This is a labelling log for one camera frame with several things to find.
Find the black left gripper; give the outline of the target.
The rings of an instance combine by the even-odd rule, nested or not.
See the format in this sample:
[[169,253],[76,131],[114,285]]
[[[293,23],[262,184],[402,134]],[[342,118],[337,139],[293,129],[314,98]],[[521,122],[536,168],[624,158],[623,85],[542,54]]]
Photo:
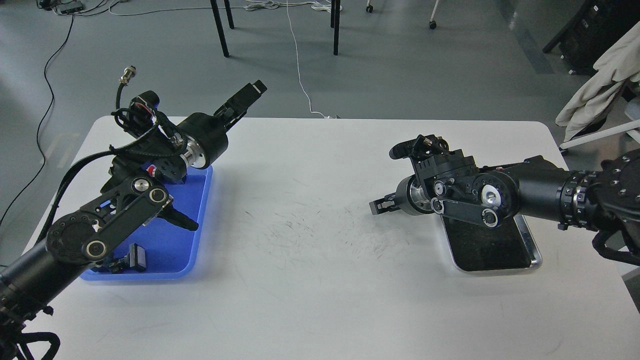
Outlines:
[[215,116],[194,112],[181,121],[178,128],[188,138],[188,151],[183,155],[189,166],[204,170],[217,160],[228,148],[227,132],[267,89],[261,80],[256,80],[233,94],[215,111]]

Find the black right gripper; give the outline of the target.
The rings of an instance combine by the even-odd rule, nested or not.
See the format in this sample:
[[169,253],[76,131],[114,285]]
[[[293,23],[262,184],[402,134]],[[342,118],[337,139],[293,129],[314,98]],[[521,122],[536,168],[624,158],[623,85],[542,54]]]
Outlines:
[[403,178],[398,183],[395,194],[387,194],[384,198],[369,203],[371,214],[381,215],[402,210],[409,215],[433,214],[431,199],[425,195],[422,187],[416,182],[416,176]]

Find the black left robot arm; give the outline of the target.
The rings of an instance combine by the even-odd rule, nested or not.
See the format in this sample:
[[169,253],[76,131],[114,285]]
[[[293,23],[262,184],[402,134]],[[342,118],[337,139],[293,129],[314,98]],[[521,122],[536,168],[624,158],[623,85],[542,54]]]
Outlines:
[[[211,115],[194,112],[175,124],[158,109],[156,92],[145,91],[121,107],[122,90],[135,76],[128,66],[116,92],[115,123],[134,141],[110,146],[77,161],[62,178],[51,210],[26,253],[1,272],[1,358],[32,360],[29,344],[48,342],[43,358],[52,360],[60,338],[52,332],[26,333],[26,321],[39,312],[53,314],[50,301],[84,271],[108,264],[108,257],[135,230],[160,218],[188,231],[199,224],[173,206],[167,183],[179,183],[192,167],[211,166],[229,145],[228,131],[267,90],[261,80],[245,84]],[[112,156],[110,179],[98,197],[54,219],[67,188],[80,170]]]

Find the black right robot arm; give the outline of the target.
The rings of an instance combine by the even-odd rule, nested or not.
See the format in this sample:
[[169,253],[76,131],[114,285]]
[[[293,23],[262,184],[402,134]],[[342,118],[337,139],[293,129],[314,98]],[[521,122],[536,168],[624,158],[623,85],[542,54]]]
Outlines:
[[595,232],[602,258],[638,265],[639,151],[601,162],[601,171],[569,171],[541,155],[522,162],[478,167],[443,137],[419,134],[391,148],[390,158],[407,158],[413,175],[395,192],[370,202],[372,214],[401,210],[437,214],[492,231],[515,215],[556,221]]

